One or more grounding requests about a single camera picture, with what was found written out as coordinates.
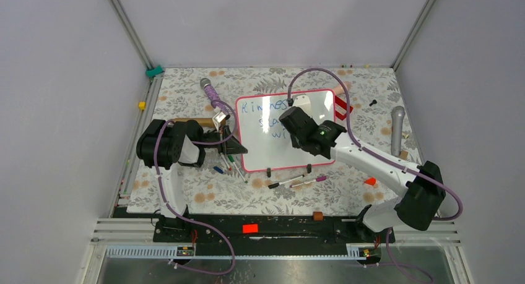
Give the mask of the pink framed whiteboard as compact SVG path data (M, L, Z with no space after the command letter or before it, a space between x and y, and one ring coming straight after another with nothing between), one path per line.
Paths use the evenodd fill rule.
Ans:
M292 147L290 134L279 116L289 108L287 93L245 96L235 103L240 143L248 152L242 155L247 172L323 166L334 163Z

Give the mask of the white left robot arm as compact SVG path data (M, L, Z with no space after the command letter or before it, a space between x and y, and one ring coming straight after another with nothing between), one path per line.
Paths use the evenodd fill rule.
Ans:
M248 149L233 136L228 125L205 131L213 124L210 119L154 119L141 134L136 155L154 170L160 197L160 214L168 220L168 233L177 241L187 240L192 233L188 218L188 203L178 176L181 166L200 168L206 150L214 148L220 155L242 155Z

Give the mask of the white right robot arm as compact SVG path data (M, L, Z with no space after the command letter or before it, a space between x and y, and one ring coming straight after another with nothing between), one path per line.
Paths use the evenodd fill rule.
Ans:
M349 136L347 129L334 121L317 124L301 108L291 107L279 121L292 145L314 156L343 162L395 192L396 198L368 205L356 221L358 239L370 242L387 228L406 225L425 231L433 221L446 193L437 180L436 165L421 166L404 161Z

